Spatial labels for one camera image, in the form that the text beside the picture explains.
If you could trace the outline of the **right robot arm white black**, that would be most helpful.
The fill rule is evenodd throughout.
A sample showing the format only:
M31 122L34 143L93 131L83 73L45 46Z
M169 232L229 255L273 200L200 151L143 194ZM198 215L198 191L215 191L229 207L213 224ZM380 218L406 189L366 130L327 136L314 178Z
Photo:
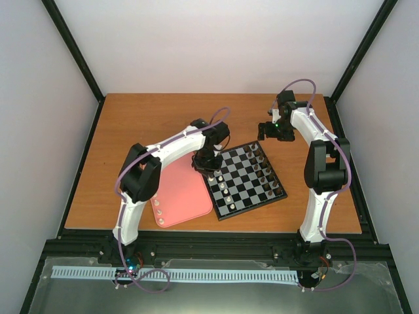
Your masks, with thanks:
M294 141L298 131L308 145L304 181L309 188L308 206L299 234L305 243L320 243L337 193L350 186L350 143L331 133L307 101L297 101L291 90L284 90L268 114L271 121L258 125L258 140L275 138Z

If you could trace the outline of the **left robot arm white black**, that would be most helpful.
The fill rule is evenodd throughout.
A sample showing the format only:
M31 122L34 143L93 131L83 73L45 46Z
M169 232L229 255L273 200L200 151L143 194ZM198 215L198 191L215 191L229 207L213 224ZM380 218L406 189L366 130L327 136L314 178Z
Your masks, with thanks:
M162 170L192 152L193 169L211 177L221 168L223 159L219 145L229 136L225 122L208 124L200 118L164 141L147 147L138 143L131 147L115 183L115 193L120 197L118 219L113 228L118 241L113 248L115 258L125 264L135 258L136 246L132 242L137 239L145 204L158 190Z

